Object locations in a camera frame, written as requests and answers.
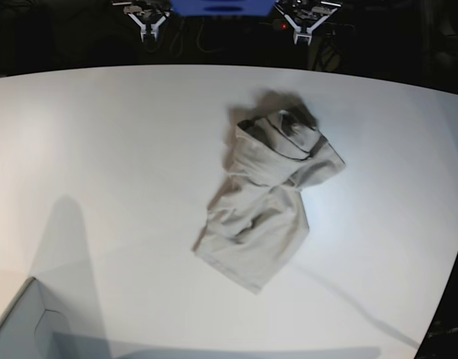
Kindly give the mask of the blue plastic bin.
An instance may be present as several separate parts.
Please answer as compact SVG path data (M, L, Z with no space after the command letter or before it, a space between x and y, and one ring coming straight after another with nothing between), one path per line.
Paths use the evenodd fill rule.
M183 16L266 16L275 0L170 0Z

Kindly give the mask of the beige t-shirt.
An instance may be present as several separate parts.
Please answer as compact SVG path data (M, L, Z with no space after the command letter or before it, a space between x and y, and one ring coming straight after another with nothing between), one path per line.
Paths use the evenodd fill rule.
M233 115L226 180L193 251L259 293L309 234L302 191L337 176L345 163L300 96L267 91Z

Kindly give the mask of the grey cardboard box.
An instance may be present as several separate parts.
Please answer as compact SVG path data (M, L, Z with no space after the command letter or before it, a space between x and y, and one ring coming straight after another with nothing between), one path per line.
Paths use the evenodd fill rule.
M48 309L28 278L0 317L0 359L77 357L65 315Z

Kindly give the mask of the black power strip red light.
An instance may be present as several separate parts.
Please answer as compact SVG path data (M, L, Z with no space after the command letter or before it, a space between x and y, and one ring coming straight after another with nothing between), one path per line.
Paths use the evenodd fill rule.
M285 22L262 22L261 25L270 25L272 26L275 30L286 30L289 28L289 25Z

